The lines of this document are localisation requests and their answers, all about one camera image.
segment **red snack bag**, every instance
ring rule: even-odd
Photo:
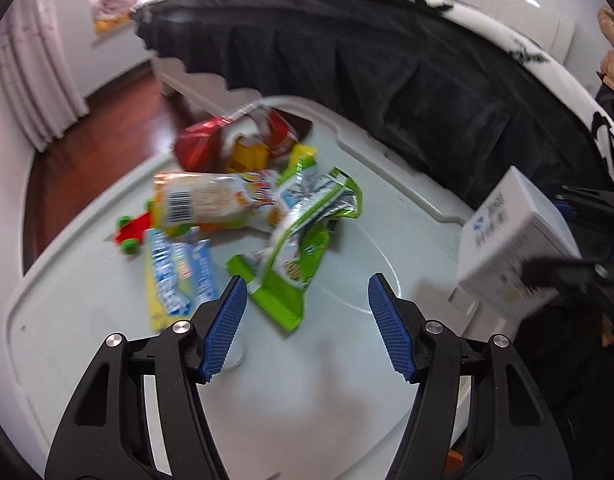
[[[258,107],[248,115],[256,121],[271,158],[286,155],[298,142],[296,131],[274,108]]]
[[[230,123],[225,117],[215,117],[185,128],[174,145],[174,153],[183,170],[191,173],[220,171],[221,131]]]

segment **green wheel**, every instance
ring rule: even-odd
[[[123,251],[124,254],[136,254],[139,247],[140,245],[136,238],[129,238],[129,240],[120,242],[120,250]]]
[[[122,229],[123,227],[125,227],[127,224],[129,224],[129,222],[132,221],[132,217],[130,216],[121,216],[120,218],[116,219],[116,229]]]

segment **metal screw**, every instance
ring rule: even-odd
[[[120,345],[122,342],[123,342],[123,336],[121,336],[120,334],[112,334],[105,340],[105,343],[107,344],[107,346],[111,346],[112,348],[114,346]]]
[[[177,321],[174,323],[173,330],[177,334],[184,334],[190,328],[191,328],[191,325],[189,324],[189,321]]]
[[[595,264],[594,269],[596,270],[598,276],[600,276],[601,278],[606,278],[609,275],[607,269],[605,269],[601,264]]]
[[[425,330],[427,330],[427,332],[430,334],[438,335],[443,331],[443,326],[437,321],[427,321],[425,324]]]
[[[496,334],[494,336],[494,345],[500,346],[500,348],[507,348],[509,346],[509,339],[502,334]]]

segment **blue gripper pad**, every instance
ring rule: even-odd
[[[393,369],[401,373],[405,381],[410,381],[416,373],[411,336],[402,324],[401,316],[378,276],[369,279],[368,293],[369,307],[383,337]]]
[[[570,206],[567,202],[556,200],[553,205],[556,206],[556,209],[560,211],[560,214],[564,216],[567,222],[575,222],[577,220],[578,211],[576,211],[576,208]]]
[[[200,374],[208,383],[223,368],[229,346],[247,305],[247,285],[239,278],[216,315],[205,338]]]

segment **barcode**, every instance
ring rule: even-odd
[[[189,191],[170,191],[167,193],[165,223],[182,224],[193,222],[191,195]]]
[[[213,283],[207,278],[198,280],[198,295],[204,298],[210,298],[213,295]]]
[[[506,209],[498,206],[488,219],[488,222],[476,234],[476,248],[479,249],[494,233],[496,233],[509,220]]]

